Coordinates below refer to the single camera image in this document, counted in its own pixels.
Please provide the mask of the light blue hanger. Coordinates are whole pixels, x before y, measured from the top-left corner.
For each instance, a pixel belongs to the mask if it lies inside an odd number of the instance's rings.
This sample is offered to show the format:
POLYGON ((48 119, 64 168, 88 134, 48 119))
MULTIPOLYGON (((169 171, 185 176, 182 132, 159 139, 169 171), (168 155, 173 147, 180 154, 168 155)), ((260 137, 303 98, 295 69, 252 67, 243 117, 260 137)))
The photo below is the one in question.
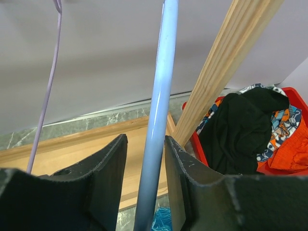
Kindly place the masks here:
POLYGON ((177 0, 164 1, 135 212, 134 230, 136 231, 149 231, 154 217, 176 51, 178 10, 177 0))

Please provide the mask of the blue patterned shorts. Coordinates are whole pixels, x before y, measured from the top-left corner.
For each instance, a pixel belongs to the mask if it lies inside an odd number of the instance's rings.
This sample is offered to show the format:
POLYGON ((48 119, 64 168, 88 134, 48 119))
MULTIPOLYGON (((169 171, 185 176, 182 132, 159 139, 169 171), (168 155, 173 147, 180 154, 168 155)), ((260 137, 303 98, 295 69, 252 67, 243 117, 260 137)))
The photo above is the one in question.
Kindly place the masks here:
POLYGON ((151 231, 172 231, 171 211, 169 207, 159 207, 154 214, 151 231))

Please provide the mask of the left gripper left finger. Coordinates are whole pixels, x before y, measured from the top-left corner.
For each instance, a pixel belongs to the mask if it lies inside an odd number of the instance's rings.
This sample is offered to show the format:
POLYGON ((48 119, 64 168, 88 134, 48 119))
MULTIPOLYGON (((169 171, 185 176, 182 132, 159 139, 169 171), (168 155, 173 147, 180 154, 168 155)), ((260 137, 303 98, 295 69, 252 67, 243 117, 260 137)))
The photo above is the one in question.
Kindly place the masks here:
POLYGON ((116 229, 128 138, 52 175, 16 168, 0 171, 3 231, 113 231, 116 229))

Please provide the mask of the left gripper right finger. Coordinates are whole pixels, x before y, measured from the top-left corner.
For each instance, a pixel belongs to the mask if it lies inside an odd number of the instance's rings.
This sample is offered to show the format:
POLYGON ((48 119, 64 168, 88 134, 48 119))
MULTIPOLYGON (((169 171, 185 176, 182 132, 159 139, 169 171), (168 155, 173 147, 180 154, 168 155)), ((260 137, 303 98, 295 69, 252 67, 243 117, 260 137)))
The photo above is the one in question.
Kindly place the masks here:
POLYGON ((306 176, 222 175, 165 138, 175 231, 305 231, 306 176))

